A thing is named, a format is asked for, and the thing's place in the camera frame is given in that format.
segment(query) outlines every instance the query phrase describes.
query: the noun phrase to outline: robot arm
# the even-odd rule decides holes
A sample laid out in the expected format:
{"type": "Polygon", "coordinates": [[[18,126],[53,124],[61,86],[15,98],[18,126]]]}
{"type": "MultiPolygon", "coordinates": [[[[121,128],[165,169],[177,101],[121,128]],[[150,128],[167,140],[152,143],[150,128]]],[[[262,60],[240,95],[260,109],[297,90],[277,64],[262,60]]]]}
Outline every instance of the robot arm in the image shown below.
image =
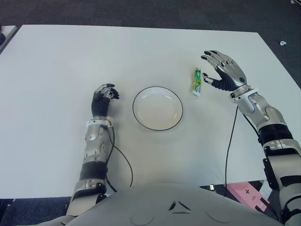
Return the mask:
{"type": "Polygon", "coordinates": [[[279,190],[282,222],[296,226],[301,222],[301,147],[293,139],[285,120],[276,108],[252,89],[236,62],[218,51],[205,51],[202,59],[208,61],[221,76],[221,80],[203,74],[212,86],[232,91],[230,97],[241,113],[256,126],[266,158],[264,171],[272,189],[279,190]]]}
{"type": "Polygon", "coordinates": [[[119,99],[113,87],[113,84],[103,84],[94,92],[91,104],[93,119],[87,122],[84,160],[67,215],[78,216],[106,198],[106,160],[108,147],[111,146],[108,128],[112,127],[107,113],[111,99],[119,99]]]}

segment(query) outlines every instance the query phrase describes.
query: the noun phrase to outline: black glove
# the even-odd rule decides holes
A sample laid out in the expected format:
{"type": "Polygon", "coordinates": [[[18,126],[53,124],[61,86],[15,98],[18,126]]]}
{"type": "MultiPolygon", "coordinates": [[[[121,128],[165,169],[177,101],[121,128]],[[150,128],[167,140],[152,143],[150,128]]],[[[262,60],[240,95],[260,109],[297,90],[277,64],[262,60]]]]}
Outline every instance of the black glove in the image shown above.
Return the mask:
{"type": "Polygon", "coordinates": [[[103,84],[97,90],[95,90],[91,110],[93,117],[103,116],[107,117],[109,104],[111,99],[119,99],[119,94],[114,89],[113,84],[103,84]]]}
{"type": "Polygon", "coordinates": [[[204,53],[206,55],[202,55],[201,58],[208,61],[222,78],[221,80],[216,80],[203,73],[205,82],[226,91],[234,91],[246,84],[244,72],[229,56],[216,50],[205,51],[204,53]]]}

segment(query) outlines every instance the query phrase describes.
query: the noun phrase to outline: pink box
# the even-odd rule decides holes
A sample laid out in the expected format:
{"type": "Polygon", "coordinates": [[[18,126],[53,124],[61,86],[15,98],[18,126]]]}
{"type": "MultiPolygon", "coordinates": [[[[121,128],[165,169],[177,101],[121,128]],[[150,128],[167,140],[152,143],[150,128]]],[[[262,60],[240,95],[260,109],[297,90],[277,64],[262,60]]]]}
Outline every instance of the pink box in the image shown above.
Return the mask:
{"type": "Polygon", "coordinates": [[[249,182],[227,184],[227,189],[241,204],[247,207],[255,209],[255,206],[258,206],[262,211],[265,211],[267,208],[260,199],[263,198],[267,203],[269,203],[269,201],[267,201],[249,182]]]}

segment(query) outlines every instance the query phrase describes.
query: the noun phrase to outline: small package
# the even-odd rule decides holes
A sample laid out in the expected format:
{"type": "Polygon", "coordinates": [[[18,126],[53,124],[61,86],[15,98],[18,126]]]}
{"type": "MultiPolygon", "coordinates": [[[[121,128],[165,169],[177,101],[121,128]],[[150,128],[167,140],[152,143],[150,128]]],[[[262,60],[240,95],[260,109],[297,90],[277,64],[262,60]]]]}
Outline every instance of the small package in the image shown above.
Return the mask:
{"type": "Polygon", "coordinates": [[[198,97],[200,96],[201,85],[202,85],[201,69],[196,68],[193,75],[192,93],[198,97]]]}

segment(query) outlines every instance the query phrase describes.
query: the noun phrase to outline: white plate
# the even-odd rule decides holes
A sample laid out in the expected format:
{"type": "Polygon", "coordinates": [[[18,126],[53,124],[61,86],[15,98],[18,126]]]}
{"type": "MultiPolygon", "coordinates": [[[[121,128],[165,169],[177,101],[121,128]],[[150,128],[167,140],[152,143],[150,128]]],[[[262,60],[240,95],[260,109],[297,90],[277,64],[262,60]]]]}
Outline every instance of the white plate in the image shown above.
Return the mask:
{"type": "Polygon", "coordinates": [[[133,113],[146,128],[167,130],[179,123],[183,106],[173,91],[163,87],[149,87],[135,97],[133,113]]]}

